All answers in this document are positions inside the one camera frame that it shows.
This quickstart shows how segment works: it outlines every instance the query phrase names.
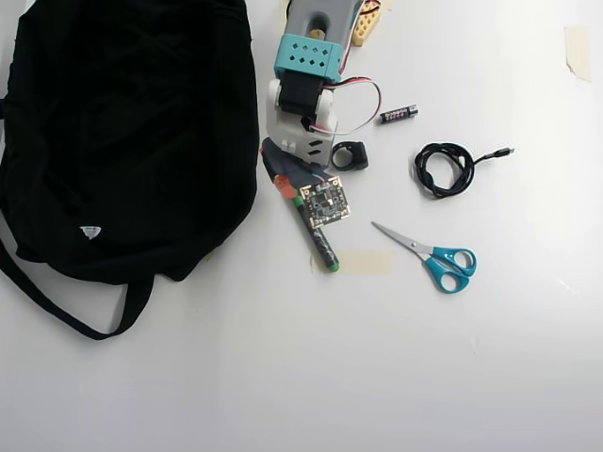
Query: scissors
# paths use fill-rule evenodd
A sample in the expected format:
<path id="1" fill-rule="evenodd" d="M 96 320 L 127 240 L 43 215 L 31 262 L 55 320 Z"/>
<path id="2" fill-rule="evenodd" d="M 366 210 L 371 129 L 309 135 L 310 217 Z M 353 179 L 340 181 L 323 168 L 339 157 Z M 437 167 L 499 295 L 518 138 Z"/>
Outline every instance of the scissors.
<path id="1" fill-rule="evenodd" d="M 389 238 L 414 251 L 418 257 L 423 259 L 439 288 L 447 294 L 458 294 L 465 290 L 469 285 L 469 278 L 475 274 L 475 270 L 478 267 L 478 259 L 471 250 L 428 247 L 416 242 L 412 238 L 395 233 L 391 229 L 387 229 L 374 221 L 372 225 Z M 461 266 L 456 262 L 456 256 L 459 254 L 465 254 L 471 258 L 468 266 Z M 448 289 L 444 286 L 444 277 L 447 275 L 451 276 L 456 282 L 455 289 Z"/>

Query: wire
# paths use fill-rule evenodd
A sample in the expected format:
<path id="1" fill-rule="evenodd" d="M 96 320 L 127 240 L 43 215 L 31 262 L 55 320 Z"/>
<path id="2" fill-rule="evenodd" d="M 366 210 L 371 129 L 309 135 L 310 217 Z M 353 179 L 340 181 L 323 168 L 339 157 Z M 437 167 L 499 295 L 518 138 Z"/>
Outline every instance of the wire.
<path id="1" fill-rule="evenodd" d="M 491 158 L 505 157 L 513 152 L 514 149 L 504 148 L 496 151 L 495 153 L 484 155 L 483 157 L 474 161 L 468 150 L 459 146 L 458 144 L 433 143 L 426 146 L 423 151 L 416 156 L 416 176 L 421 184 L 423 184 L 431 193 L 433 193 L 433 196 L 436 199 L 441 200 L 450 196 L 460 195 L 467 190 L 473 182 L 473 178 L 475 176 L 475 166 L 477 164 Z M 433 176 L 427 171 L 427 162 L 435 153 L 445 155 L 459 168 L 459 170 L 461 170 L 461 175 L 454 182 L 451 188 L 442 188 L 437 186 L 433 181 Z"/>
<path id="2" fill-rule="evenodd" d="M 325 89 L 329 89 L 331 91 L 335 91 L 336 89 L 340 89 L 340 88 L 347 88 L 347 87 L 351 87 L 352 85 L 359 85 L 361 83 L 369 83 L 371 84 L 373 87 L 375 87 L 375 89 L 377 90 L 377 94 L 379 95 L 379 102 L 377 103 L 377 108 L 375 109 L 375 112 L 372 114 L 372 116 L 370 118 L 368 118 L 367 121 L 363 122 L 360 126 L 356 127 L 355 129 L 350 130 L 349 132 L 331 132 L 329 130 L 325 130 L 322 129 L 318 126 L 316 126 L 315 124 L 310 125 L 310 130 L 313 130 L 314 132 L 318 132 L 320 134 L 323 135 L 327 135 L 329 137 L 341 137 L 341 136 L 345 136 L 345 135 L 351 135 L 355 132 L 358 132 L 360 129 L 365 128 L 367 125 L 369 125 L 379 114 L 379 110 L 381 109 L 381 103 L 382 103 L 382 93 L 381 93 L 381 88 L 379 88 L 379 85 L 377 84 L 377 82 L 375 82 L 373 79 L 368 78 L 368 77 L 352 77 L 352 78 L 348 78 L 347 80 L 344 80 L 343 82 L 334 84 L 334 85 L 325 85 L 324 88 Z"/>
<path id="3" fill-rule="evenodd" d="M 368 9 L 366 11 L 362 11 L 360 13 L 361 16 L 366 16 L 368 14 L 372 14 L 375 11 L 378 11 L 379 9 L 381 9 L 381 2 L 379 0 L 368 0 L 367 3 L 376 3 L 377 6 L 374 7 L 373 9 Z"/>
<path id="4" fill-rule="evenodd" d="M 354 37 L 354 30 L 356 29 L 358 21 L 360 20 L 360 16 L 362 15 L 362 8 L 364 8 L 365 4 L 370 1 L 372 0 L 364 0 L 362 2 L 362 5 L 360 5 L 360 7 L 358 8 L 358 11 L 356 11 L 356 17 L 354 17 L 354 21 L 351 23 L 350 39 L 348 40 L 346 51 L 344 52 L 343 58 L 341 59 L 341 65 L 339 66 L 339 73 L 343 73 L 346 70 L 346 64 L 348 64 L 348 57 L 350 56 L 351 40 Z"/>

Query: teal scissor handle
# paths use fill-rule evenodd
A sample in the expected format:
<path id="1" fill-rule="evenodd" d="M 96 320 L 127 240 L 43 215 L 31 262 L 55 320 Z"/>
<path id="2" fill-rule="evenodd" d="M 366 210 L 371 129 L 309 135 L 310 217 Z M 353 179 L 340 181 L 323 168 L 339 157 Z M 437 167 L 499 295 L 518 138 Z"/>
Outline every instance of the teal scissor handle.
<path id="1" fill-rule="evenodd" d="M 440 264 L 439 261 L 432 257 L 425 261 L 425 265 L 427 265 L 427 268 L 432 273 L 433 277 L 435 278 L 435 282 L 440 289 L 447 294 L 458 294 L 459 292 L 465 290 L 469 285 L 469 278 L 463 273 L 450 270 L 448 267 L 444 266 L 444 264 Z M 446 275 L 451 276 L 456 281 L 455 289 L 449 290 L 444 286 L 444 277 Z"/>
<path id="2" fill-rule="evenodd" d="M 457 254 L 468 254 L 471 258 L 470 266 L 459 266 L 456 262 Z M 467 277 L 471 277 L 475 275 L 475 270 L 478 268 L 478 258 L 475 256 L 475 253 L 471 250 L 464 249 L 455 249 L 455 248 L 434 248 L 433 257 L 437 257 L 438 259 L 443 260 L 447 264 L 449 264 L 452 268 L 458 269 L 461 273 L 463 273 Z"/>

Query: battery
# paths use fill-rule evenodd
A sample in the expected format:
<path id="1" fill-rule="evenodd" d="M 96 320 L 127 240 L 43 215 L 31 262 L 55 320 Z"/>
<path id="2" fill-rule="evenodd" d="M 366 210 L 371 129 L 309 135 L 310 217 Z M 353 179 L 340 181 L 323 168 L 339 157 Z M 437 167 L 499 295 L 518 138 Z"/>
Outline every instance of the battery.
<path id="1" fill-rule="evenodd" d="M 398 110 L 388 111 L 387 113 L 381 114 L 381 124 L 388 124 L 390 122 L 408 120 L 418 115 L 418 108 L 416 105 L 406 106 Z"/>

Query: black ring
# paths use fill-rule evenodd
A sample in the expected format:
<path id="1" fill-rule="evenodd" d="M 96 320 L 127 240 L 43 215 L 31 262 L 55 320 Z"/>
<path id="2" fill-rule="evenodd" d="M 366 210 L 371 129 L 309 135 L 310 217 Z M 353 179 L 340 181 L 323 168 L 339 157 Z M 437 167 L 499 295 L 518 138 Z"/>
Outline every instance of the black ring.
<path id="1" fill-rule="evenodd" d="M 338 152 L 346 150 L 351 153 L 350 163 L 346 166 L 339 166 L 335 163 L 335 157 Z M 367 149 L 365 144 L 362 142 L 355 141 L 344 141 L 337 144 L 333 148 L 333 154 L 331 155 L 331 163 L 334 168 L 338 171 L 352 171 L 352 170 L 363 170 L 368 167 Z"/>

